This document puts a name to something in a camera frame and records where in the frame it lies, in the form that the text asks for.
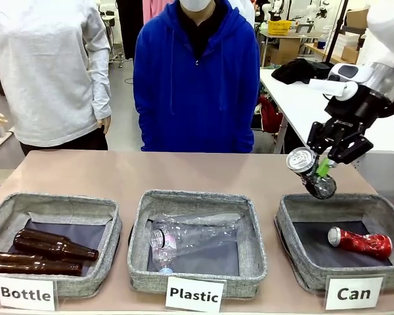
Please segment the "grey sweatshirt person's left hand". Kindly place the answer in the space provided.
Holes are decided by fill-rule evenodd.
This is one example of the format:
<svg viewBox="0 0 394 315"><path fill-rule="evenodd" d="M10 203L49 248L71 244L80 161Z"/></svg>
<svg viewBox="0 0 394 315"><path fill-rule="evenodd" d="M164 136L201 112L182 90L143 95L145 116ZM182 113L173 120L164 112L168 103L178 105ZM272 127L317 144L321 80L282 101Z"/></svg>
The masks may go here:
<svg viewBox="0 0 394 315"><path fill-rule="evenodd" d="M106 135L111 125L111 116L109 115L106 118L98 119L97 126L98 128Z"/></svg>

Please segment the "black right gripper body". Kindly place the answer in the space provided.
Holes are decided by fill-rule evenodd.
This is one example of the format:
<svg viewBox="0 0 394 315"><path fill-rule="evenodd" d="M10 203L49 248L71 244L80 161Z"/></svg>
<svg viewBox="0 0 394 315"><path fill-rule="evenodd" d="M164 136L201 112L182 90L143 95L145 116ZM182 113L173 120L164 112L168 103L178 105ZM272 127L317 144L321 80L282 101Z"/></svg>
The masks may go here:
<svg viewBox="0 0 394 315"><path fill-rule="evenodd" d="M325 107L331 118L324 124L324 138L364 138L365 132L391 105L390 99L368 87L360 87L348 100L333 96Z"/></svg>

